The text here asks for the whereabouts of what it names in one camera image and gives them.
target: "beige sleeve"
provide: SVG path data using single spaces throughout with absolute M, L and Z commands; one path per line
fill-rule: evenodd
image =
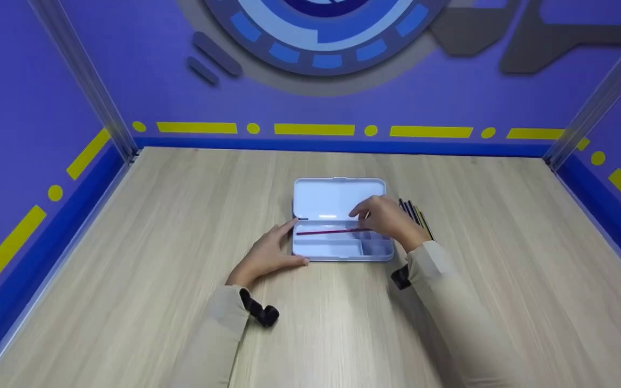
M 432 315 L 464 385 L 530 386 L 524 364 L 461 279 L 449 254 L 427 241 L 411 251 L 407 261 L 409 281 Z
M 249 313 L 238 286 L 220 286 L 179 359 L 172 388 L 226 388 Z

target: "wrist strap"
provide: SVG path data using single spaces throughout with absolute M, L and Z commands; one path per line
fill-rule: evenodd
M 392 278 L 392 281 L 400 290 L 410 287 L 411 282 L 409 282 L 409 265 L 404 265 L 404 267 L 392 272 L 390 278 Z
M 272 327 L 279 318 L 279 311 L 271 306 L 267 305 L 263 309 L 255 299 L 251 297 L 251 293 L 247 289 L 239 290 L 241 296 L 241 302 L 244 304 L 244 309 L 248 311 L 263 327 Z

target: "blue circle design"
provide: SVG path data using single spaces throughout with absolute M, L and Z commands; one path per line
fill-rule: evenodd
M 412 42 L 446 2 L 205 0 L 217 22 L 247 51 L 276 68 L 310 76 L 355 73 L 379 64 Z M 326 14 L 313 14 L 323 9 Z
M 284 0 L 295 10 L 315 17 L 337 17 L 357 10 L 368 0 Z

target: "wooden table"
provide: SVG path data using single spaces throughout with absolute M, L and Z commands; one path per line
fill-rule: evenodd
M 3 355 L 0 387 L 167 386 L 212 290 L 290 218 L 294 180 L 332 176 L 380 177 L 422 208 L 541 386 L 621 386 L 621 260 L 542 160 L 146 148 Z M 427 312 L 388 292 L 398 266 L 260 283 L 281 318 L 249 324 L 231 386 L 451 386 Z

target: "metal frame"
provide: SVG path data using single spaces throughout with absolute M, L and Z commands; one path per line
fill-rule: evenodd
M 130 162 L 138 151 L 130 130 L 123 122 L 114 101 L 105 88 L 93 62 L 71 25 L 59 0 L 28 0 L 40 23 L 57 45 L 71 73 L 93 106 L 102 125 L 107 128 L 124 162 Z
M 562 137 L 543 156 L 543 159 L 552 170 L 556 171 L 559 169 L 560 165 L 567 160 L 569 155 L 579 145 L 579 142 L 591 132 L 620 97 L 621 58 L 597 86 L 594 93 L 579 110 L 579 113 L 569 123 Z

